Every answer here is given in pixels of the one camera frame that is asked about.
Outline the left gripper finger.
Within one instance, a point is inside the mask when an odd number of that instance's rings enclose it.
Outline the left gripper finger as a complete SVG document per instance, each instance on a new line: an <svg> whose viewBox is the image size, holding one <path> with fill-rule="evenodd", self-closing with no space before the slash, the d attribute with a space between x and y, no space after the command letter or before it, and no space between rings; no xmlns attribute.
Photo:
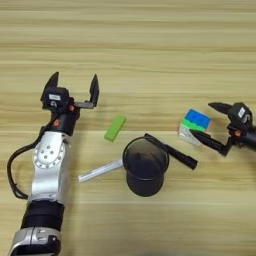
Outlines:
<svg viewBox="0 0 256 256"><path fill-rule="evenodd" d="M94 75L90 86L90 103L92 107L96 107L99 98L99 82L97 75Z"/></svg>
<svg viewBox="0 0 256 256"><path fill-rule="evenodd" d="M59 72L55 72L48 80L45 88L56 87L58 85Z"/></svg>

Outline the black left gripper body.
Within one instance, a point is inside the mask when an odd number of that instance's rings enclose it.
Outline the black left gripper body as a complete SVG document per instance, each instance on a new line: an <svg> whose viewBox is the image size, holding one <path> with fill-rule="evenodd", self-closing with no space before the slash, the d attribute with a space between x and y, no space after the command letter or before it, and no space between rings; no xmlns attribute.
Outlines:
<svg viewBox="0 0 256 256"><path fill-rule="evenodd" d="M70 104L67 110L61 113L50 125L48 131L62 132L69 136L73 135L76 121L80 117L80 109L93 109L94 104L89 101L74 102Z"/></svg>

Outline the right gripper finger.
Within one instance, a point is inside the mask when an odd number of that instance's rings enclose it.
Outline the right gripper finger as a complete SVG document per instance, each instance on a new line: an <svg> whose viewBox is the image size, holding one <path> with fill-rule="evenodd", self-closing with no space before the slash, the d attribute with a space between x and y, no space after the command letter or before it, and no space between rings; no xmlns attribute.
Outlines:
<svg viewBox="0 0 256 256"><path fill-rule="evenodd" d="M222 144L221 142L213 139L210 135L202 131L190 130L190 132L202 144L218 151L223 156L226 156L231 148L231 139L228 139L226 144Z"/></svg>
<svg viewBox="0 0 256 256"><path fill-rule="evenodd" d="M222 114L228 114L228 111L232 108L230 104L221 102L211 102L209 106Z"/></svg>

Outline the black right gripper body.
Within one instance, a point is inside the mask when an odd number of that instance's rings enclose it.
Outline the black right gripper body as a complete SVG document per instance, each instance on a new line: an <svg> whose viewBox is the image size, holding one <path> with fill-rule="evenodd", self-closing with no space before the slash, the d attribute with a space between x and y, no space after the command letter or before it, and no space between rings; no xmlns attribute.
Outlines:
<svg viewBox="0 0 256 256"><path fill-rule="evenodd" d="M228 130L234 145L256 150L256 127L242 130L229 125Z"/></svg>

